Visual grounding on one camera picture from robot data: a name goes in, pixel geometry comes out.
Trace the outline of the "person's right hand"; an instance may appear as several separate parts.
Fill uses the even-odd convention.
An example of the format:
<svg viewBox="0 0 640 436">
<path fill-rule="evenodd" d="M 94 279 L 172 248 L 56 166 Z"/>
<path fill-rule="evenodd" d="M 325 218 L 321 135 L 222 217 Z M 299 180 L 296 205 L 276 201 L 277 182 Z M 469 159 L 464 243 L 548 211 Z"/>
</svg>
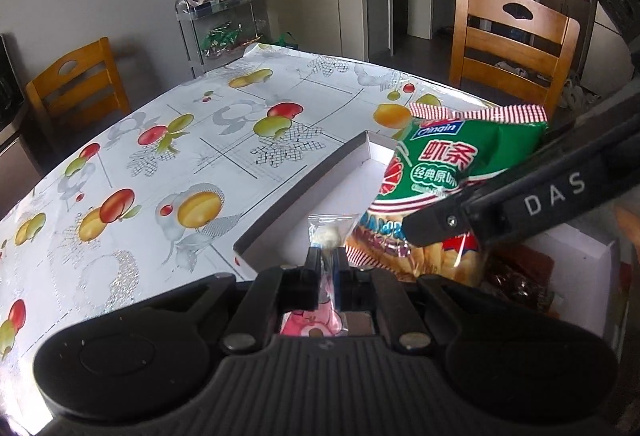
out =
<svg viewBox="0 0 640 436">
<path fill-rule="evenodd" d="M 637 257 L 640 257 L 640 218 L 620 206 L 614 207 L 614 214 L 620 231 L 634 247 Z"/>
</svg>

